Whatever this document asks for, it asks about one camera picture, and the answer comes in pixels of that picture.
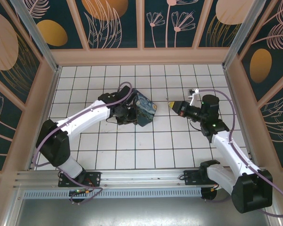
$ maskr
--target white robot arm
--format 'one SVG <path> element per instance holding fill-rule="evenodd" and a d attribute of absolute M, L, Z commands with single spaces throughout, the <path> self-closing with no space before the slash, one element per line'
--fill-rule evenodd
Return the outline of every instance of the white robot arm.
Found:
<path fill-rule="evenodd" d="M 134 123 L 144 126 L 153 120 L 156 106 L 137 90 L 134 90 L 130 98 L 123 103 L 112 107 L 105 106 L 105 104 L 113 103 L 124 97 L 128 94 L 128 89 L 128 87 L 124 87 L 120 92 L 101 95 L 98 100 L 81 112 L 90 111 L 74 119 L 71 123 L 66 123 L 64 127 L 48 139 L 41 147 L 41 153 L 53 166 L 67 173 L 76 182 L 83 184 L 86 171 L 70 155 L 69 141 L 71 139 L 93 124 L 112 116 L 116 116 L 118 124 Z M 203 181 L 209 179 L 224 188 L 232 196 L 236 209 L 241 213 L 270 206 L 272 204 L 272 187 L 257 177 L 249 169 L 249 166 L 272 180 L 270 173 L 267 170 L 260 171 L 259 167 L 252 163 L 232 140 L 240 157 L 238 156 L 230 144 L 228 127 L 218 118 L 219 99 L 213 95 L 205 95 L 202 99 L 201 108 L 199 108 L 194 106 L 198 94 L 198 90 L 192 90 L 190 94 L 191 103 L 175 101 L 170 102 L 169 106 L 179 116 L 200 122 L 202 134 L 219 150 L 232 170 L 232 172 L 228 171 L 216 160 L 203 162 L 199 170 Z M 51 131 L 81 114 L 81 112 L 57 123 L 51 120 L 45 121 L 36 146 L 39 146 L 40 142 Z"/>
<path fill-rule="evenodd" d="M 202 134 L 223 155 L 232 172 L 221 166 L 218 161 L 210 160 L 202 162 L 199 171 L 195 174 L 200 175 L 204 182 L 210 180 L 225 189 L 231 195 L 234 206 L 240 213 L 271 206 L 272 187 L 249 167 L 270 181 L 272 181 L 271 174 L 267 170 L 261 171 L 245 156 L 234 139 L 229 140 L 230 130 L 219 119 L 219 98 L 214 95 L 205 95 L 202 98 L 201 108 L 199 108 L 194 105 L 197 102 L 198 93 L 198 89 L 191 89 L 190 103 L 174 101 L 170 102 L 169 106 L 179 116 L 200 122 Z"/>
<path fill-rule="evenodd" d="M 71 118 L 79 115 L 81 112 L 90 109 L 90 111 L 81 117 L 73 120 L 70 124 L 61 128 L 61 131 L 66 132 L 69 140 L 72 140 L 78 136 L 81 132 L 86 130 L 88 127 L 94 125 L 95 123 L 106 120 L 110 117 L 110 109 L 108 107 L 100 107 L 92 110 L 93 107 L 104 105 L 105 103 L 101 100 L 96 100 L 92 105 L 85 108 L 84 110 L 78 112 L 77 114 L 60 120 L 57 122 L 57 126 L 64 124 Z M 82 166 L 70 155 L 69 158 L 61 165 L 58 166 L 63 172 L 67 173 L 71 178 L 76 178 L 83 171 Z"/>
<path fill-rule="evenodd" d="M 124 86 L 118 92 L 102 94 L 92 105 L 71 117 L 56 123 L 50 119 L 45 121 L 36 147 L 51 165 L 82 184 L 86 171 L 70 155 L 69 141 L 71 139 L 93 124 L 111 117 L 116 117 L 118 125 L 134 123 L 145 126 L 153 120 L 156 105 L 138 90 L 130 91 L 128 86 Z"/>

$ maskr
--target cable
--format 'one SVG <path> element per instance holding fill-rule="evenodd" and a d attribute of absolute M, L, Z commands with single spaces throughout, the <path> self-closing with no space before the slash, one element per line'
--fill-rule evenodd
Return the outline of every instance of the cable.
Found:
<path fill-rule="evenodd" d="M 230 135 L 229 135 L 229 140 L 230 140 L 230 145 L 231 147 L 233 148 L 233 150 L 235 151 L 235 153 L 238 155 L 238 157 L 241 159 L 241 161 L 248 166 L 248 163 L 246 162 L 246 160 L 240 155 L 240 153 L 238 152 L 238 150 L 236 149 L 236 147 L 234 146 L 233 144 L 233 141 L 232 141 L 232 136 L 233 136 L 233 131 L 234 131 L 234 128 L 235 128 L 235 108 L 234 108 L 234 105 L 233 103 L 231 102 L 230 98 L 224 93 L 224 92 L 221 92 L 219 90 L 215 90 L 215 89 L 204 89 L 204 90 L 199 90 L 199 92 L 217 92 L 217 93 L 220 93 L 222 94 L 223 96 L 225 96 L 225 98 L 228 100 L 228 102 L 230 103 L 231 107 L 232 107 L 232 111 L 233 111 L 233 128 L 231 129 L 230 131 Z M 254 168 L 252 168 L 251 166 L 249 166 L 249 169 L 251 171 L 253 171 L 258 177 L 262 178 L 264 181 L 266 181 L 269 185 L 271 185 L 273 188 L 275 188 L 281 195 L 283 195 L 283 191 L 278 188 L 277 185 L 275 185 L 273 182 L 269 181 L 266 177 L 262 176 L 259 172 L 257 172 Z M 275 218 L 283 218 L 283 214 L 273 214 L 273 213 L 268 213 L 268 212 L 265 212 L 263 210 L 258 210 L 260 211 L 261 213 L 264 213 L 268 216 L 271 216 L 271 217 L 275 217 Z"/>
<path fill-rule="evenodd" d="M 185 177 L 185 176 L 184 176 L 184 174 L 182 174 L 181 176 L 179 176 L 179 178 L 178 178 L 178 179 L 180 179 L 180 180 L 184 180 L 185 178 L 188 178 L 188 177 Z"/>
<path fill-rule="evenodd" d="M 127 95 L 125 97 L 123 97 L 122 99 L 118 100 L 118 101 L 115 101 L 113 103 L 110 103 L 110 104 L 104 104 L 104 105 L 98 105 L 98 106 L 94 106 L 92 108 L 88 108 L 86 109 L 85 111 L 82 111 L 80 114 L 76 115 L 75 117 L 69 119 L 68 121 L 64 122 L 62 125 L 58 126 L 57 128 L 55 128 L 52 132 L 50 132 L 49 134 L 47 134 L 47 136 L 41 141 L 41 143 L 39 144 L 39 146 L 37 147 L 37 150 L 33 156 L 33 164 L 36 166 L 36 167 L 41 167 L 41 166 L 45 166 L 45 165 L 48 165 L 49 162 L 46 162 L 46 163 L 43 163 L 43 164 L 37 164 L 36 161 L 37 161 L 37 157 L 38 157 L 38 153 L 40 152 L 40 149 L 41 147 L 45 144 L 45 142 L 53 135 L 55 134 L 58 130 L 60 130 L 61 128 L 63 128 L 64 126 L 68 125 L 69 123 L 71 123 L 72 121 L 76 120 L 77 118 L 81 117 L 82 115 L 88 113 L 89 111 L 92 111 L 92 110 L 95 110 L 97 108 L 100 108 L 100 107 L 108 107 L 108 106 L 113 106 L 113 105 L 116 105 L 116 104 L 119 104 L 121 102 L 123 102 L 124 100 L 126 100 L 132 93 L 132 85 L 131 83 L 125 81 L 123 83 L 121 83 L 118 87 L 118 90 L 121 88 L 122 85 L 124 84 L 128 84 L 130 86 L 130 90 L 129 92 L 127 93 Z M 70 180 L 72 181 L 73 183 L 75 183 L 76 185 L 80 186 L 80 187 L 85 187 L 85 188 L 91 188 L 91 189 L 99 189 L 99 191 L 97 193 L 95 193 L 91 198 L 89 199 L 85 199 L 84 201 L 81 202 L 81 204 L 83 203 L 86 203 L 90 200 L 92 200 L 95 196 L 97 196 L 99 193 L 102 192 L 103 188 L 102 187 L 91 187 L 91 186 L 86 186 L 86 185 L 82 185 L 78 182 L 76 182 L 75 180 L 73 180 L 68 174 L 64 173 L 65 176 Z"/>
<path fill-rule="evenodd" d="M 190 120 L 190 125 L 195 129 L 195 130 L 197 130 L 197 131 L 200 131 L 201 132 L 201 130 L 200 129 L 198 129 L 198 128 L 195 128 L 193 125 L 192 125 L 192 119 Z"/>
<path fill-rule="evenodd" d="M 108 121 L 108 119 L 106 119 L 106 122 L 108 122 L 108 123 L 113 123 L 113 124 L 117 124 L 117 122 Z"/>

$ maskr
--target floral wallpaper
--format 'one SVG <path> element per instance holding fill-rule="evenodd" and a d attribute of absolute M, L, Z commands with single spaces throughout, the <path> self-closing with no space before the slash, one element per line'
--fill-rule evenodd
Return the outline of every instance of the floral wallpaper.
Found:
<path fill-rule="evenodd" d="M 144 47 L 192 47 L 202 0 L 145 0 Z"/>
<path fill-rule="evenodd" d="M 264 7 L 263 7 L 263 9 L 262 9 L 262 11 L 261 11 L 261 13 L 260 13 L 259 16 L 257 17 L 257 19 L 256 19 L 256 21 L 255 21 L 253 27 L 251 28 L 251 30 L 250 30 L 248 36 L 245 38 L 244 42 L 242 43 L 242 45 L 240 46 L 240 48 L 239 48 L 239 50 L 238 50 L 238 54 L 239 54 L 239 55 L 240 55 L 240 53 L 242 52 L 242 50 L 244 49 L 246 43 L 248 42 L 249 37 L 250 37 L 250 36 L 252 35 L 252 33 L 254 32 L 254 30 L 255 30 L 256 26 L 258 25 L 260 19 L 261 19 L 262 16 L 264 15 L 265 10 L 266 10 L 266 8 L 268 7 L 268 5 L 270 4 L 270 2 L 271 2 L 271 0 L 266 0 L 266 2 L 265 2 L 265 4 L 264 4 Z"/>
<path fill-rule="evenodd" d="M 242 59 L 259 101 L 283 77 L 283 0 L 279 0 Z"/>
<path fill-rule="evenodd" d="M 283 88 L 261 108 L 261 113 L 283 167 Z"/>
<path fill-rule="evenodd" d="M 40 62 L 0 4 L 0 81 L 26 102 Z"/>
<path fill-rule="evenodd" d="M 199 47 L 230 47 L 254 0 L 213 0 Z"/>
<path fill-rule="evenodd" d="M 135 0 L 76 0 L 89 48 L 137 48 Z"/>
<path fill-rule="evenodd" d="M 13 141 L 22 111 L 0 92 L 0 170 Z"/>
<path fill-rule="evenodd" d="M 66 0 L 23 0 L 23 3 L 50 49 L 83 48 Z"/>

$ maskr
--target metal floor plate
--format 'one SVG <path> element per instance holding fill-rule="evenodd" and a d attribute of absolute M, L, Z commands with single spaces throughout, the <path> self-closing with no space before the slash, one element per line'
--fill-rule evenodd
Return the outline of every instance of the metal floor plate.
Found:
<path fill-rule="evenodd" d="M 69 199 L 73 190 L 27 190 L 23 199 Z M 95 198 L 165 198 L 165 197 L 201 197 L 200 187 L 191 188 L 148 188 L 148 189 L 104 189 Z M 95 192 L 78 194 L 74 199 L 91 197 Z"/>

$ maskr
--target white tile floor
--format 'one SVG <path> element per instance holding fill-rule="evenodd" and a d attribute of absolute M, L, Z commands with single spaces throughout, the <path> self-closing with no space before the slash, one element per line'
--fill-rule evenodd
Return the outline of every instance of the white tile floor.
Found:
<path fill-rule="evenodd" d="M 71 141 L 71 155 L 87 170 L 198 167 L 217 159 L 228 166 L 219 151 L 186 118 L 168 107 L 168 100 L 186 100 L 188 89 L 217 89 L 230 95 L 221 65 L 129 65 L 63 67 L 53 100 L 53 121 L 84 109 L 103 92 L 114 92 L 129 81 L 157 105 L 153 123 L 145 127 L 118 126 L 101 121 Z M 232 127 L 232 110 L 220 98 L 220 117 Z M 247 153 L 236 117 L 233 138 Z M 41 156 L 39 163 L 46 162 Z M 54 170 L 52 166 L 38 170 Z"/>

